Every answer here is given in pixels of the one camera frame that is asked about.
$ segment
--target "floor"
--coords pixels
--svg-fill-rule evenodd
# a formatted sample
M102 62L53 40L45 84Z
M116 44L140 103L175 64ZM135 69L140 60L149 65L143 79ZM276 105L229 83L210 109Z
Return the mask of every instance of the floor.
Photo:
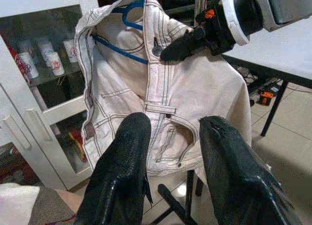
M312 89L289 84L266 137L260 132L272 107L255 104L252 107L253 149L269 165L292 201L304 225L312 224ZM169 206L157 193L158 184L165 184L181 203L185 201L186 173L150 179L153 207L144 202L143 225L147 225ZM75 190L83 195L85 186ZM201 197L193 195L192 217L199 225L216 225L207 188ZM171 213L160 225L180 225Z

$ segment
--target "cabinet handle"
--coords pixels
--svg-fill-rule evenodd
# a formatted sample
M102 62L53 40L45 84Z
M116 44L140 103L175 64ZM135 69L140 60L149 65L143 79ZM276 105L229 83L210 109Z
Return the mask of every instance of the cabinet handle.
M7 128L12 132L14 137L18 140L18 142L22 145L24 149L30 148L30 143L20 130L19 126L16 124L15 120L12 118L11 115L6 116L3 119L4 124L7 126Z
M41 118L39 117L38 113L35 110L33 110L33 109L27 109L26 113L30 117L31 121L33 122L33 124L37 128L38 132L43 137L43 139L45 141L52 141L52 138L51 138L47 128L43 124Z

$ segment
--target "cloth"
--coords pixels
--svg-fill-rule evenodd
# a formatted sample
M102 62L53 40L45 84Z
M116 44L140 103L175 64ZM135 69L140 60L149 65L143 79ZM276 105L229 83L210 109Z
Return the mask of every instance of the cloth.
M81 196L66 191L0 184L0 224L70 225L81 202Z
M133 112L144 112L152 125L148 175L195 169L206 182L198 120L222 116L251 144L245 82L221 57L211 56L209 50L181 62L160 61L156 47L164 49L192 29L170 19L157 0L145 0L143 10L136 8L128 15L128 20L142 25L143 31L128 27L122 22L122 14L112 10L133 1L118 0L94 9L76 26L75 45L86 85L88 116L82 136L88 161L94 169L121 121ZM148 60L148 65L95 44L92 34Z

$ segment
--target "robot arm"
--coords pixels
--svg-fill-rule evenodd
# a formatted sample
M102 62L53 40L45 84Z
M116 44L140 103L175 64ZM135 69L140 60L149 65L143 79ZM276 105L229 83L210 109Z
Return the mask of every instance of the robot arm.
M261 29L271 32L312 15L312 0L207 0L199 26L163 50L164 61L180 61L208 47L212 55L249 43Z

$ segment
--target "white table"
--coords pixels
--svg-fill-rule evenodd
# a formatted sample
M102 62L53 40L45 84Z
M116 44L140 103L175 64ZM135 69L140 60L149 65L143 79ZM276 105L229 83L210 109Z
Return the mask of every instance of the white table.
M236 45L224 58L259 74L283 80L261 132L265 136L288 82L312 88L312 17L271 33L257 32L251 35L248 45Z

